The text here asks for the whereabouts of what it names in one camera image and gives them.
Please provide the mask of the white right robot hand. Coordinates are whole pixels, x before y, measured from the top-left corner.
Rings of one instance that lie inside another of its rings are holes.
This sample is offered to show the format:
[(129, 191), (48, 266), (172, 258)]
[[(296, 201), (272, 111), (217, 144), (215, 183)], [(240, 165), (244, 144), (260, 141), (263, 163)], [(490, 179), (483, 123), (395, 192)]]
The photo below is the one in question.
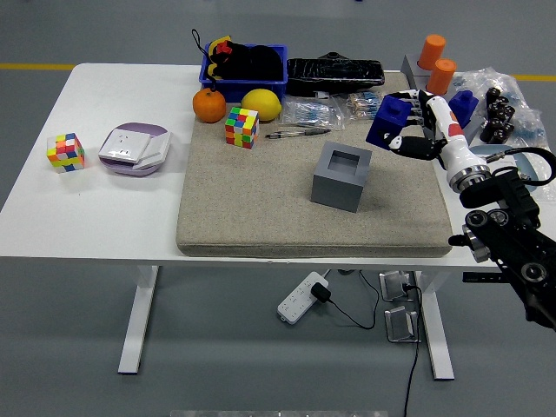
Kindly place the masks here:
[(440, 161), (447, 172), (447, 181), (456, 192), (483, 182), (491, 176), (485, 159), (475, 155), (468, 147), (464, 131), (457, 117), (442, 96), (421, 89), (409, 89), (384, 96), (384, 104), (400, 104), (422, 117), (429, 136), (403, 136), (386, 129), (381, 139), (399, 156)]

